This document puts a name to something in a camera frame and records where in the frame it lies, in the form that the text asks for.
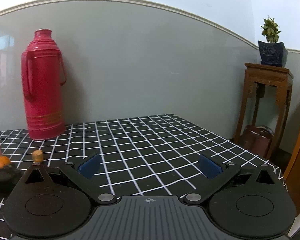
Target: stand top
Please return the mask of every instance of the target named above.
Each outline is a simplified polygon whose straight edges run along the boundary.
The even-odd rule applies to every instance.
[[[290,72],[290,70],[284,67],[268,66],[268,65],[253,64],[253,63],[245,63],[244,65],[247,68],[256,68],[256,69],[269,70],[273,72],[289,74],[291,78],[293,78],[293,75]]]

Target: thermos handle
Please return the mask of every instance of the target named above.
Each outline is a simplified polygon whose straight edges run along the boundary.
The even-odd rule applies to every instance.
[[[28,73],[28,61],[33,57],[32,51],[27,51],[21,55],[21,78],[22,78],[22,89],[25,99],[31,101],[33,99],[30,92],[29,85],[29,73]]]
[[[63,59],[62,59],[61,51],[59,52],[59,57],[60,57],[60,62],[61,62],[61,67],[62,67],[63,75],[65,76],[65,80],[62,81],[62,82],[60,82],[60,86],[63,86],[67,82],[67,74],[66,74],[66,70],[65,70],[65,65],[63,64]]]

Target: wall trim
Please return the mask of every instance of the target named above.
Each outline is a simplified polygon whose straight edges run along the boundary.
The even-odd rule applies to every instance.
[[[14,12],[14,11],[18,11],[18,10],[22,10],[25,8],[29,8],[29,7],[33,7],[33,6],[38,6],[38,5],[43,5],[43,4],[50,4],[50,3],[56,3],[56,2],[67,2],[67,1],[110,1],[110,2],[122,2],[122,3],[130,3],[130,4],[136,4],[136,5],[142,5],[142,6],[147,6],[147,7],[152,7],[152,8],[157,8],[157,9],[161,9],[161,10],[165,10],[165,11],[169,11],[169,12],[173,12],[173,13],[177,13],[189,18],[192,18],[194,20],[203,22],[205,24],[208,24],[210,26],[213,26],[225,33],[228,33],[234,37],[236,37],[237,39],[243,41],[244,43],[248,44],[249,46],[253,47],[254,49],[258,49],[258,46],[256,44],[254,44],[253,42],[247,40],[246,38],[240,36],[239,34],[215,23],[212,22],[206,18],[203,18],[201,16],[198,16],[194,13],[190,13],[175,7],[171,7],[168,5],[164,5],[161,3],[156,3],[156,2],[151,2],[151,1],[146,1],[146,0],[35,0],[35,1],[31,1],[31,2],[27,2],[27,3],[23,3],[23,4],[19,4],[10,8],[7,8],[5,10],[0,11],[0,16]],[[287,51],[289,52],[294,52],[294,53],[300,53],[300,50],[298,49],[287,49]]]

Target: brown leather bag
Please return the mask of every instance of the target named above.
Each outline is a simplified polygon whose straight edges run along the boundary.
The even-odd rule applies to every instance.
[[[270,128],[247,125],[240,136],[239,145],[254,154],[266,157],[272,138],[273,132]]]

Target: wooden leg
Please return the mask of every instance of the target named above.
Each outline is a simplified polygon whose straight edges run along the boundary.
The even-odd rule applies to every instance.
[[[270,159],[270,157],[272,155],[272,152],[274,151],[275,147],[277,146],[277,142],[278,142],[278,139],[279,139],[279,136],[280,136],[281,126],[282,126],[282,121],[283,121],[283,117],[284,117],[285,106],[286,106],[285,102],[282,102],[279,105],[279,115],[278,115],[277,125],[275,127],[272,142],[270,144],[268,153],[266,155],[267,160]]]
[[[277,142],[277,147],[280,146],[281,140],[282,140],[282,136],[284,133],[284,129],[286,128],[286,123],[287,123],[287,118],[288,118],[288,114],[289,114],[289,108],[290,108],[290,101],[291,101],[291,94],[292,94],[292,87],[290,88],[290,90],[287,93],[287,100],[286,100],[286,110],[284,113],[284,119],[283,119],[283,124],[282,124],[282,128],[281,128],[281,132],[280,132],[280,136]]]
[[[260,98],[265,96],[266,86],[264,84],[257,83],[257,92],[256,92],[256,104],[254,106],[253,118],[252,118],[252,126],[256,125],[258,109],[259,109],[259,101]]]
[[[240,134],[241,134],[241,130],[242,130],[244,114],[246,112],[247,100],[248,100],[248,98],[246,96],[246,93],[243,93],[239,121],[238,121],[237,129],[236,129],[235,135],[234,135],[234,143],[235,144],[239,144],[239,138],[240,138]]]

